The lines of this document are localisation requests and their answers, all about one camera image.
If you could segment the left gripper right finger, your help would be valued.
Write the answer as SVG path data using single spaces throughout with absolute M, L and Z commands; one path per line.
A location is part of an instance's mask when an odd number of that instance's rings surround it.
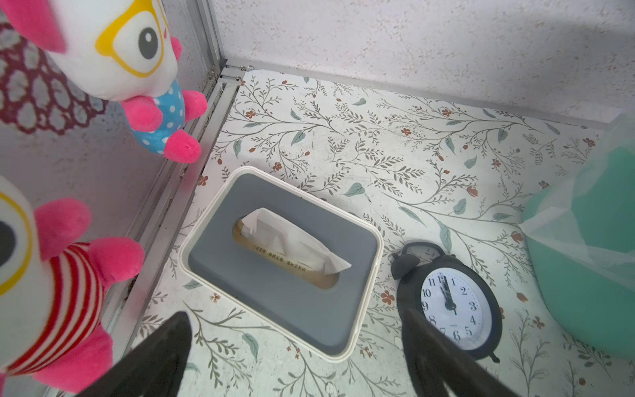
M 402 316 L 403 353 L 418 396 L 514 396 L 414 309 Z

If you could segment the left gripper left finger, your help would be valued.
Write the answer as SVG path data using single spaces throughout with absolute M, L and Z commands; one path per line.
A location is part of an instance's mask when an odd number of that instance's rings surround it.
M 80 396 L 176 396 L 192 343 L 190 319 L 178 312 Z

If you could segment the black alarm clock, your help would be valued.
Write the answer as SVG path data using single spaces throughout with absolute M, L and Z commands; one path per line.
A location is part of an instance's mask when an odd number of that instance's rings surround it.
M 494 354 L 503 319 L 492 289 L 471 268 L 434 243 L 415 241 L 392 254 L 391 274 L 398 281 L 396 305 L 423 315 L 443 335 L 476 360 Z

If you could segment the plush toy red striped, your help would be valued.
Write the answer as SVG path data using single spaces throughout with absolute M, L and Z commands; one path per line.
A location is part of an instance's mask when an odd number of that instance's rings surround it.
M 102 326 L 108 290 L 137 276 L 145 253 L 130 238 L 82 243 L 91 213 L 77 199 L 37 209 L 1 179 L 1 378 L 30 375 L 79 393 L 112 368 Z

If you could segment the white tissue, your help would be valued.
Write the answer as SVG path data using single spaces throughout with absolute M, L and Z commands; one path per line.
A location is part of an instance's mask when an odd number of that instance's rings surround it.
M 298 265 L 303 271 L 330 276 L 352 267 L 317 238 L 267 208 L 249 213 L 236 226 L 255 248 Z

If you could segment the green trash bin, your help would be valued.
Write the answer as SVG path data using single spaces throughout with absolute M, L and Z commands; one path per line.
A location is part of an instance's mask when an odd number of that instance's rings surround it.
M 520 225 L 552 317 L 634 358 L 634 152 L 619 147 L 530 198 Z

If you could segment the plush toy blue dotted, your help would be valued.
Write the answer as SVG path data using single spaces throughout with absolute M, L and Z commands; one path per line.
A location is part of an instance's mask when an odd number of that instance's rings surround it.
M 3 1 L 1 10 L 82 91 L 120 104 L 145 149 L 178 163 L 198 160 L 198 140 L 183 127 L 208 101 L 180 88 L 183 46 L 160 1 Z

